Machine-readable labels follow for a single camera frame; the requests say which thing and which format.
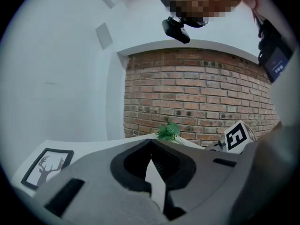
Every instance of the white table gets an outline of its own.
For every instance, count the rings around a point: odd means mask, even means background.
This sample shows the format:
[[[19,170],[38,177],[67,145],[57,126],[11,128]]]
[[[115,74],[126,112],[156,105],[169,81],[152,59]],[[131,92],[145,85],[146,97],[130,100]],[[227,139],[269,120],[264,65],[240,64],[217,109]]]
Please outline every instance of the white table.
[[[108,148],[112,148],[121,144],[138,141],[142,139],[147,138],[157,138],[156,134],[148,134],[144,136],[138,136],[138,137],[131,137],[121,140],[111,140],[111,141],[103,141],[103,142],[60,142],[60,141],[51,141],[46,140],[41,145],[39,145],[32,153],[31,155],[23,162],[23,164],[18,168],[18,170],[15,172],[14,176],[11,179],[11,184],[23,190],[30,196],[33,196],[35,194],[35,191],[25,187],[21,180],[25,173],[28,171],[30,166],[33,164],[33,162],[36,160],[36,158],[44,151],[45,148],[51,148],[51,149],[61,149],[61,150],[73,150],[74,155],[71,160],[71,164],[78,159],[82,158],[83,156],[93,153],[95,151],[100,151]],[[186,139],[182,138],[182,141],[185,145],[193,148],[198,149],[204,149],[204,147],[201,147],[199,145],[196,145]]]

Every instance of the deer picture frame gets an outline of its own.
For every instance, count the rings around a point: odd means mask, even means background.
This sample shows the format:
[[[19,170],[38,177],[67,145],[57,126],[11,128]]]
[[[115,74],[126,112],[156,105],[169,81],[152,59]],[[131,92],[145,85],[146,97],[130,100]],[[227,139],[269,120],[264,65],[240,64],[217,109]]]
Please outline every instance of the deer picture frame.
[[[37,190],[51,177],[69,166],[73,154],[72,150],[45,148],[25,173],[21,183],[28,188]]]

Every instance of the brick wall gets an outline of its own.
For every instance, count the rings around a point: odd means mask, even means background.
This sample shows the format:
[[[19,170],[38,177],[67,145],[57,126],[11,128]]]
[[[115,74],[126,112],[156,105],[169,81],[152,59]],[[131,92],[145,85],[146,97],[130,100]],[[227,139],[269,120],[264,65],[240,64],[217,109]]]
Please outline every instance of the brick wall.
[[[125,136],[154,133],[172,120],[183,138],[207,146],[243,120],[260,137],[279,122],[269,87],[261,68],[227,53],[164,49],[132,55],[125,81]]]

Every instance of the deer silhouette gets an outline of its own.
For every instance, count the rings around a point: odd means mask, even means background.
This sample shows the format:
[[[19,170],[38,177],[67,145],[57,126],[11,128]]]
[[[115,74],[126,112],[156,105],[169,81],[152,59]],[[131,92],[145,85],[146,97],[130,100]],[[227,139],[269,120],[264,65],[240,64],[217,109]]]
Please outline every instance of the deer silhouette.
[[[62,157],[60,158],[60,163],[58,164],[58,167],[56,169],[52,169],[53,165],[51,165],[50,170],[46,171],[46,166],[42,166],[43,163],[47,160],[49,156],[43,157],[38,165],[41,167],[39,169],[41,176],[39,177],[38,181],[37,181],[37,186],[41,186],[43,183],[45,183],[47,181],[47,177],[50,173],[55,172],[55,171],[59,171],[62,168],[62,165],[64,164],[64,160],[62,159]]]

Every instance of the leafy vegetable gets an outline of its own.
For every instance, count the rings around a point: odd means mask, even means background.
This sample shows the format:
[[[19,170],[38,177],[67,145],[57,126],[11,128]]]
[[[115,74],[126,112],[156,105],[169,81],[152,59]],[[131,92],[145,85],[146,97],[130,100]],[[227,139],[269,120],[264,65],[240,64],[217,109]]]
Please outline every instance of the leafy vegetable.
[[[169,121],[168,124],[164,127],[160,127],[158,134],[158,139],[176,141],[181,145],[185,145],[179,137],[179,126],[177,123]]]

